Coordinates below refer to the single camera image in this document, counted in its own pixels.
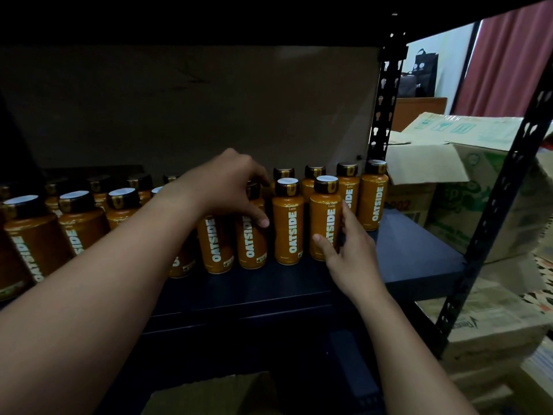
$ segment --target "logo on bottle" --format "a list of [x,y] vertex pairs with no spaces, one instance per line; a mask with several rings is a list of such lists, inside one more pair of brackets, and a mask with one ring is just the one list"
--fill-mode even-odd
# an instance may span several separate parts
[[16,249],[19,252],[20,256],[23,258],[25,265],[27,265],[27,268],[29,268],[29,271],[31,271],[31,275],[33,276],[34,280],[36,282],[44,281],[44,276],[42,275],[42,272],[40,272],[40,268],[38,267],[38,265],[35,263],[33,255],[31,255],[31,251],[29,251],[29,248],[23,241],[23,237],[14,236],[12,237],[12,241],[13,244],[16,246]]
[[346,189],[346,204],[349,208],[351,208],[351,202],[353,200],[353,189]]
[[288,250],[290,253],[298,251],[298,212],[288,213]]
[[244,228],[245,255],[248,258],[253,258],[255,256],[255,251],[253,250],[252,219],[250,217],[243,215],[242,226]]
[[374,200],[373,221],[378,221],[380,216],[380,209],[382,208],[382,195],[384,195],[384,187],[377,187],[377,195]]
[[67,238],[69,239],[69,243],[71,243],[71,246],[73,250],[75,251],[75,254],[82,253],[85,248],[83,248],[81,240],[77,236],[76,230],[66,230],[65,234],[67,235]]
[[336,222],[336,209],[329,208],[326,210],[326,238],[334,244],[334,224]]
[[209,237],[209,247],[211,248],[211,259],[214,262],[221,261],[221,251],[219,250],[219,239],[217,237],[217,227],[215,219],[205,220],[207,226],[207,236]]

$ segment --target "bag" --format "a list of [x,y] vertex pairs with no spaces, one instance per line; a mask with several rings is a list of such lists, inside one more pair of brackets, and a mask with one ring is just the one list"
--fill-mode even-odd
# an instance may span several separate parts
[[399,79],[397,97],[415,97],[415,94],[416,77],[412,74],[402,73],[402,77]]
[[438,75],[438,54],[435,52],[427,54],[424,49],[419,50],[411,73],[417,80],[416,96],[434,97]]

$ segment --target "forearm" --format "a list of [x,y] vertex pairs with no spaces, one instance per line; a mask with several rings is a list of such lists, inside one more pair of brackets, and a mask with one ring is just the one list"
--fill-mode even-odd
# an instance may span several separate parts
[[0,412],[94,409],[200,217],[164,205],[155,198],[0,313]]
[[476,413],[389,294],[356,306],[373,343],[389,414]]

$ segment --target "white wall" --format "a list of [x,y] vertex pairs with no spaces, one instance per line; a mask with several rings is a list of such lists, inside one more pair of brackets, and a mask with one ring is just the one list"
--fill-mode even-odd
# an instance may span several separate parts
[[427,53],[435,52],[438,57],[438,75],[436,77],[436,97],[447,97],[446,114],[449,114],[451,103],[467,55],[468,41],[471,38],[473,24],[449,30],[437,35],[411,42],[407,59],[403,62],[403,72],[412,70],[416,53],[424,49]]

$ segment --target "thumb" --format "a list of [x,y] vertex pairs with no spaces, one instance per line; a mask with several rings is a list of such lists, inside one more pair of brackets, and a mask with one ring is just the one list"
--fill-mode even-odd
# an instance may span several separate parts
[[261,228],[266,229],[269,227],[269,217],[251,202],[248,202],[245,207],[244,213],[252,217],[253,221]]
[[313,235],[313,241],[322,249],[322,253],[325,254],[326,265],[328,266],[328,269],[331,269],[331,266],[333,266],[339,258],[334,246],[326,237],[322,237],[321,235]]

